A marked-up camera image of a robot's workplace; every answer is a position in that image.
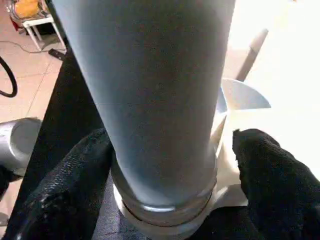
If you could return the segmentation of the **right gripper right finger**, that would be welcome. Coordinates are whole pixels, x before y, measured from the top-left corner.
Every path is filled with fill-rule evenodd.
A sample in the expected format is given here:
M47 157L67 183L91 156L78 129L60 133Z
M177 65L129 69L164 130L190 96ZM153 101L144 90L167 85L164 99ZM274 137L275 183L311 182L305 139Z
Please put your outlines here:
M257 128L236 129L232 150L248 214L266 240L320 238L320 181L277 140Z

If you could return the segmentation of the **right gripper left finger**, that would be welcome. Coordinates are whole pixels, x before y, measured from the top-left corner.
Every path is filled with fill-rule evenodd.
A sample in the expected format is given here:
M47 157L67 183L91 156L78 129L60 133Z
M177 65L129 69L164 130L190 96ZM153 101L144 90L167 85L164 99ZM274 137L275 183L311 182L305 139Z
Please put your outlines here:
M6 240L90 240L113 155L107 131L80 140L40 181L6 227Z

